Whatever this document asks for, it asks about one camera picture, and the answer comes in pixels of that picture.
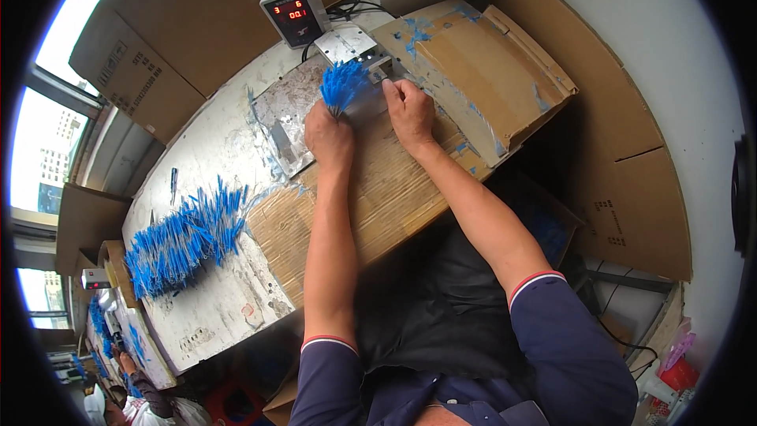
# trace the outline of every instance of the navy polo shirt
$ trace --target navy polo shirt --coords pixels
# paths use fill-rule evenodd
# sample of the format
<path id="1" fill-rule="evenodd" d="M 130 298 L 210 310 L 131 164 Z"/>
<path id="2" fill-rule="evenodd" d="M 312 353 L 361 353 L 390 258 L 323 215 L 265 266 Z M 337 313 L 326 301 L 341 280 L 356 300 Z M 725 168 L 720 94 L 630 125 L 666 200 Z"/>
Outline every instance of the navy polo shirt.
<path id="1" fill-rule="evenodd" d="M 507 414 L 529 406 L 550 426 L 631 423 L 636 383 L 562 274 L 544 271 L 525 279 L 510 297 L 509 309 L 518 345 L 535 371 L 535 398 L 526 396 L 523 385 L 504 379 L 407 370 L 378 385 L 367 426 L 412 426 L 431 403 L 472 426 L 536 424 Z M 363 375 L 354 346 L 334 336 L 306 340 L 289 425 L 358 424 L 364 413 Z"/>

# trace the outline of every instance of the person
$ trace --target person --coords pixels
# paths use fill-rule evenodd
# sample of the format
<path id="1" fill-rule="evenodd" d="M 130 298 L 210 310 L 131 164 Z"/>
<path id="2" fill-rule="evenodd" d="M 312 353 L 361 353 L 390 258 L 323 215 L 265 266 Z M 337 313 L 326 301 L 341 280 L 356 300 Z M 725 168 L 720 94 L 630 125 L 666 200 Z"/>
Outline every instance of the person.
<path id="1" fill-rule="evenodd" d="M 99 384 L 84 397 L 84 410 L 94 426 L 210 426 L 210 415 L 195 402 L 170 398 L 157 391 L 132 358 L 113 348 L 121 372 L 143 398 L 128 395 L 123 409 L 105 397 Z"/>
<path id="2" fill-rule="evenodd" d="M 502 378 L 465 371 L 466 359 L 457 374 L 444 373 L 442 364 L 431 370 L 396 362 L 372 382 L 365 401 L 354 310 L 358 258 L 347 204 L 354 138 L 347 120 L 334 119 L 318 101 L 305 118 L 305 143 L 319 175 L 304 273 L 298 395 L 289 424 L 630 424 L 636 386 L 610 338 L 551 270 L 515 213 L 434 140 L 432 99 L 408 80 L 385 79 L 382 86 L 397 139 L 447 200 L 466 243 L 485 261 L 505 299 L 504 316 L 487 321 L 501 324 L 489 331 L 513 332 L 528 374 Z M 444 342 L 436 338 L 436 344 Z"/>

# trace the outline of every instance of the white hat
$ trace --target white hat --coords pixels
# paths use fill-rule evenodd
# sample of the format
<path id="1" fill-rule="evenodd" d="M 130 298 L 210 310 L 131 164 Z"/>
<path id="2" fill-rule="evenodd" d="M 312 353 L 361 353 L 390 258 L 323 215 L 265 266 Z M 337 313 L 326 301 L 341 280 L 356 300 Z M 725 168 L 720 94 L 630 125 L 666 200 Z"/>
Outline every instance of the white hat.
<path id="1" fill-rule="evenodd" d="M 105 423 L 105 393 L 95 383 L 95 391 L 84 397 L 84 410 L 95 426 L 108 426 Z"/>

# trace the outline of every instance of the plastic stool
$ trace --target plastic stool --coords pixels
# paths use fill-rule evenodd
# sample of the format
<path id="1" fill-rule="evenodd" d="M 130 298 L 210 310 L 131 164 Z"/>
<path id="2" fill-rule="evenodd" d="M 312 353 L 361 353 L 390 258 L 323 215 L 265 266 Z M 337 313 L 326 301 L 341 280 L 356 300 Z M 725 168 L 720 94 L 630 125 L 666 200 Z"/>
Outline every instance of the plastic stool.
<path id="1" fill-rule="evenodd" d="M 265 416 L 266 403 L 235 379 L 224 381 L 205 397 L 205 407 L 219 426 L 273 426 Z"/>

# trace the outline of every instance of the red striped sleeve trim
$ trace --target red striped sleeve trim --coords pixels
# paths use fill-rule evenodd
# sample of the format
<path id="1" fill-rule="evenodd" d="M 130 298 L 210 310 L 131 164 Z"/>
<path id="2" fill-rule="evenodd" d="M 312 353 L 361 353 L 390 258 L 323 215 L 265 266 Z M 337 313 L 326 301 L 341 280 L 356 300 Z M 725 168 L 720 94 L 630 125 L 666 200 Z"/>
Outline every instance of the red striped sleeve trim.
<path id="1" fill-rule="evenodd" d="M 516 297 L 531 283 L 535 282 L 536 280 L 540 280 L 543 278 L 560 278 L 561 280 L 565 281 L 565 277 L 562 273 L 559 271 L 554 270 L 546 270 L 546 271 L 539 271 L 538 273 L 534 273 L 533 275 L 529 275 L 525 280 L 521 281 L 516 289 L 513 290 L 513 295 L 510 297 L 510 302 L 508 303 L 508 307 L 510 309 L 513 308 L 513 301 L 516 300 Z"/>
<path id="2" fill-rule="evenodd" d="M 315 344 L 316 342 L 333 342 L 334 344 L 341 344 L 343 346 L 346 346 L 349 350 L 353 351 L 355 355 L 357 355 L 357 349 L 352 344 L 342 339 L 341 337 L 329 336 L 327 334 L 321 334 L 319 336 L 308 337 L 305 340 L 305 342 L 302 343 L 302 347 L 300 348 L 300 353 L 302 353 L 302 351 L 305 350 L 305 347 L 311 344 Z"/>

